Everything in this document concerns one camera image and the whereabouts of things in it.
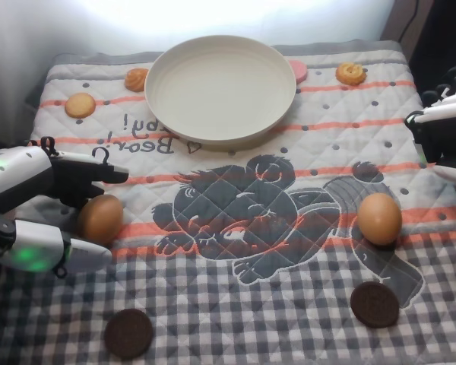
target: quilted mat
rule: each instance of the quilted mat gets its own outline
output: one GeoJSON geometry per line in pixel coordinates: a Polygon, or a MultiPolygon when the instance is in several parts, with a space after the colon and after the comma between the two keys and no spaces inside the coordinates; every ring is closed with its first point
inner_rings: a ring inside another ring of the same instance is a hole
{"type": "MultiPolygon", "coordinates": [[[[120,363],[103,331],[125,308],[154,324],[135,364],[456,362],[456,188],[419,161],[402,123],[421,104],[399,45],[278,49],[308,79],[261,143],[230,151],[179,140],[125,89],[126,72],[157,54],[56,60],[33,138],[85,154],[103,146],[129,168],[127,183],[106,187],[125,226],[98,272],[2,272],[0,363],[120,363]],[[366,81],[340,84],[342,62],[363,64],[366,81]],[[76,120],[64,104],[81,91],[97,109],[76,120]],[[402,209],[395,251],[375,250],[355,225],[373,192],[402,209]],[[364,281],[397,294],[397,325],[355,318],[350,295],[364,281]]],[[[18,215],[67,227],[76,212],[35,198],[18,215]]]]}

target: black and white checkered pattern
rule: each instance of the black and white checkered pattern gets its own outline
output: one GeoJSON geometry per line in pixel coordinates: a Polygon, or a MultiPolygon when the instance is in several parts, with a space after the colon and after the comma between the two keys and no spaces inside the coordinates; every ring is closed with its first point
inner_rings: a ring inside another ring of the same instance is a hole
{"type": "Polygon", "coordinates": [[[119,363],[106,322],[124,308],[154,324],[134,363],[429,363],[456,361],[456,239],[423,235],[400,255],[426,285],[392,328],[358,322],[349,299],[374,280],[351,248],[327,245],[270,281],[241,285],[228,262],[196,255],[135,256],[66,278],[6,271],[0,292],[0,363],[119,363]]]}

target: dark brown round cookie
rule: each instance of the dark brown round cookie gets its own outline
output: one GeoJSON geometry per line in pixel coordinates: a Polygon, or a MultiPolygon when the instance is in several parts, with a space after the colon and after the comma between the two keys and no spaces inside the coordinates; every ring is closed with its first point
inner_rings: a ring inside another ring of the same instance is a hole
{"type": "Polygon", "coordinates": [[[106,349],[122,360],[142,355],[150,346],[154,329],[145,313],[138,309],[124,309],[106,324],[106,349]]]}
{"type": "Polygon", "coordinates": [[[364,325],[383,329],[398,320],[398,299],[385,285],[369,281],[356,287],[350,305],[355,317],[364,325]]]}

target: golden cookie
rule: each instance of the golden cookie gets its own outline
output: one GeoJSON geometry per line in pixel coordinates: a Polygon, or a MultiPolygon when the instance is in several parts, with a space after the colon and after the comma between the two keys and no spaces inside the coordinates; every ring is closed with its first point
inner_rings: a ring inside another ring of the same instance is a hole
{"type": "Polygon", "coordinates": [[[93,114],[97,107],[94,98],[86,93],[73,95],[66,101],[64,109],[71,118],[82,119],[93,114]]]}
{"type": "Polygon", "coordinates": [[[135,93],[140,93],[145,89],[145,78],[149,70],[146,68],[134,68],[125,76],[125,87],[135,93]]]}
{"type": "Polygon", "coordinates": [[[361,65],[345,62],[337,68],[336,78],[343,84],[356,86],[364,82],[366,73],[361,65]]]}

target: black cable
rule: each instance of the black cable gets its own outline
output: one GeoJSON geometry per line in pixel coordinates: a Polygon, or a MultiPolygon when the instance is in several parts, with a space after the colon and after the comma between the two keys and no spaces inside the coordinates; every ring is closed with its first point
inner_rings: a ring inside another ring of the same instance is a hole
{"type": "Polygon", "coordinates": [[[398,39],[399,43],[402,42],[402,39],[404,38],[405,33],[407,32],[407,30],[409,29],[410,25],[412,24],[412,22],[416,18],[418,12],[419,12],[419,0],[416,0],[416,7],[413,10],[412,17],[409,19],[409,22],[405,26],[404,31],[402,32],[400,38],[398,39]]]}

